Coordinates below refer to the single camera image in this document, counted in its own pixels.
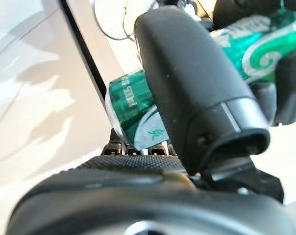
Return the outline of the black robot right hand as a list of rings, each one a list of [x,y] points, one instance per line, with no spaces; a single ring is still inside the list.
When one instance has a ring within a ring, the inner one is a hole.
[[[16,205],[8,235],[295,235],[280,180],[254,167],[269,125],[208,31],[176,7],[135,22],[175,157],[109,155],[57,173]]]

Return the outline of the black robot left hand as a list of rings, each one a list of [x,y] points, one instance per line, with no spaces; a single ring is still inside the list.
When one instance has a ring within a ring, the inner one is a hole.
[[[269,125],[296,122],[296,0],[218,0],[213,27]]]

